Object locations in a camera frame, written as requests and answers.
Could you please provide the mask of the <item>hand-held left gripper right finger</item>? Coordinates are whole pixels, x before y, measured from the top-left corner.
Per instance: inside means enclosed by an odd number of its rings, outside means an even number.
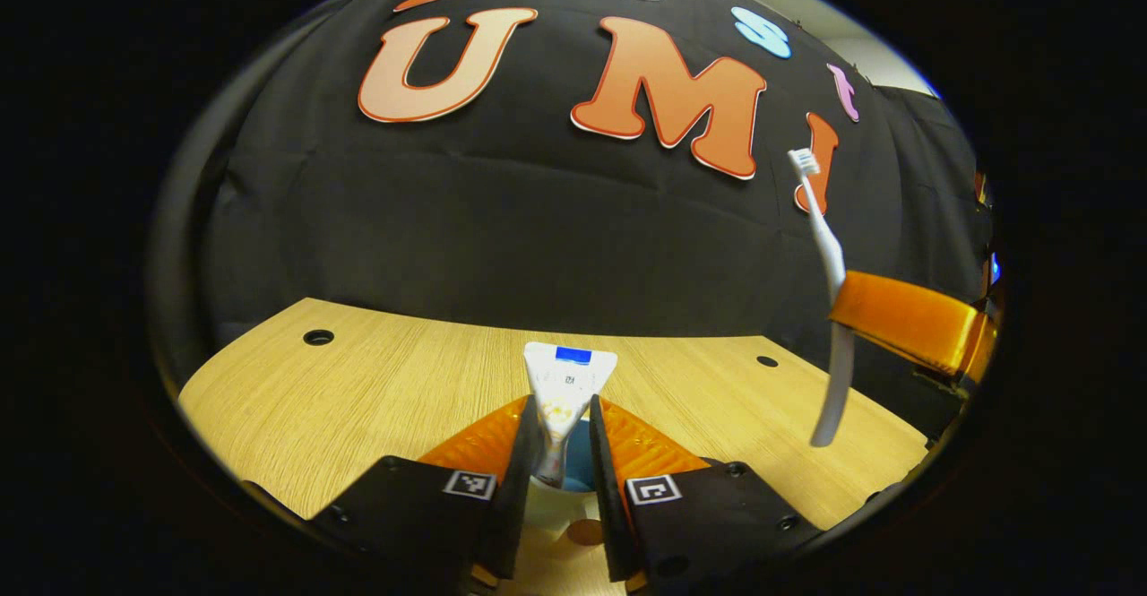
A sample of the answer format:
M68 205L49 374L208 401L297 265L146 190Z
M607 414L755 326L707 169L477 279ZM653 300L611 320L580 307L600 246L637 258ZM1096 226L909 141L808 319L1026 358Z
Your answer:
M590 445L614 583L734 583L821 534L746 462L696 456L603 397Z

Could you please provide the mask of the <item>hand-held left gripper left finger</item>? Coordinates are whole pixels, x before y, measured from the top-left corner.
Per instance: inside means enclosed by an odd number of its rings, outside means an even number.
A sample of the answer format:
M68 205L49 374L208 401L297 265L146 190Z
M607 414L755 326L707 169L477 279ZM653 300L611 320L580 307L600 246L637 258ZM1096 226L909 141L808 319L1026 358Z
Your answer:
M385 595L492 595L512 579L543 428L533 395L419 460L395 454L310 518Z

